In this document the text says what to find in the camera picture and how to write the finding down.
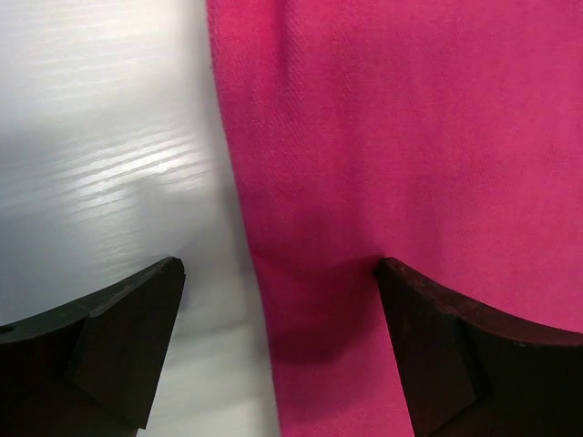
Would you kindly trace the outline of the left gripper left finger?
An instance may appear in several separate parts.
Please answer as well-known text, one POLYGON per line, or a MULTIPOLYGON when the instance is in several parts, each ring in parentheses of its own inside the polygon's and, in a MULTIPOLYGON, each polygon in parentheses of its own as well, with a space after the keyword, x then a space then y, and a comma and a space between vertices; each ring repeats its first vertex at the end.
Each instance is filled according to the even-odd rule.
POLYGON ((146 428, 185 283, 177 258, 1 328, 4 436, 146 428))

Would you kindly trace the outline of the magenta cloth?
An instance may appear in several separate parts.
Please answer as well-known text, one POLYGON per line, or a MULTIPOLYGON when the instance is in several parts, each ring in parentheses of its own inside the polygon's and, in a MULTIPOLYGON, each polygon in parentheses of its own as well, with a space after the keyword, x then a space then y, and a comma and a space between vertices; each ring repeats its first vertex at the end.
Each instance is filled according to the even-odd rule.
POLYGON ((582 328, 579 1, 210 1, 285 436, 408 436, 372 270, 582 328))

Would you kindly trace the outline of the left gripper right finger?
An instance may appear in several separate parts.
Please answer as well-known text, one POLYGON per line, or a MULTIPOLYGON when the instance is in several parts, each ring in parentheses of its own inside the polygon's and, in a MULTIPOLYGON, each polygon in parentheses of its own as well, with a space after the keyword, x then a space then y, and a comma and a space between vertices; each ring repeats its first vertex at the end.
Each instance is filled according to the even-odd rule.
POLYGON ((497 310, 394 258, 374 275, 414 435, 581 435, 581 334, 497 310))

